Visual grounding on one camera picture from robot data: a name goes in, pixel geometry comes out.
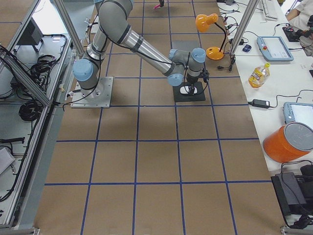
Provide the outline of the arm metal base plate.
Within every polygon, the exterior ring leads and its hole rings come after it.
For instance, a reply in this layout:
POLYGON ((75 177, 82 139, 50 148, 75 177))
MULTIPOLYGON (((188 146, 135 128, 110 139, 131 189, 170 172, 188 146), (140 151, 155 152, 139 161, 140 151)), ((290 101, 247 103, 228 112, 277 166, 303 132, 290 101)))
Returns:
POLYGON ((71 108, 109 108, 114 77, 100 77, 97 88, 88 96, 88 92, 81 90, 78 82, 78 92, 72 96, 71 108))

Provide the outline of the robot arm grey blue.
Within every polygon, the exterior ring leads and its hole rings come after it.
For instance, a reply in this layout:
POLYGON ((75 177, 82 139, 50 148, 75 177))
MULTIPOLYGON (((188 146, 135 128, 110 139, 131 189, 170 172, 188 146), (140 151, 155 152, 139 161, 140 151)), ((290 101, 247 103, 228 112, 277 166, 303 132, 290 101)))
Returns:
POLYGON ((94 4, 98 14, 98 30, 84 56, 73 65, 73 74, 84 99, 98 98, 104 89, 100 85, 101 65, 110 43, 141 57, 166 76, 173 87, 180 86, 186 80, 189 95, 194 94, 194 84, 199 78, 208 81, 209 73, 204 68, 204 49, 171 49, 169 55, 164 56, 132 29, 128 17, 133 9, 133 1, 96 0, 94 4))

